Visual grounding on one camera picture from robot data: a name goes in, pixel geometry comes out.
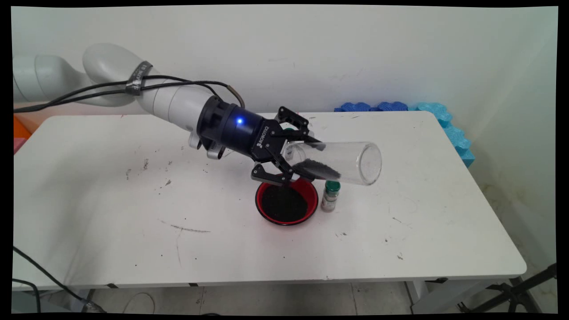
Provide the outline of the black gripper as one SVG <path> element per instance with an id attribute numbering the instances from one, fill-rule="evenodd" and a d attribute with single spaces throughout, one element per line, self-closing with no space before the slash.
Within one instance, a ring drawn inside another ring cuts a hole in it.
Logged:
<path id="1" fill-rule="evenodd" d="M 296 130 L 284 130 L 280 124 L 288 123 Z M 217 97 L 205 103 L 197 123 L 196 132 L 210 159 L 221 159 L 226 148 L 256 162 L 251 171 L 252 180 L 274 186 L 288 186 L 298 180 L 312 182 L 312 176 L 296 171 L 281 155 L 286 140 L 301 141 L 316 149 L 323 142 L 310 136 L 309 120 L 289 108 L 280 107 L 275 120 L 228 104 Z M 263 163 L 271 162 L 280 173 L 270 173 Z"/>

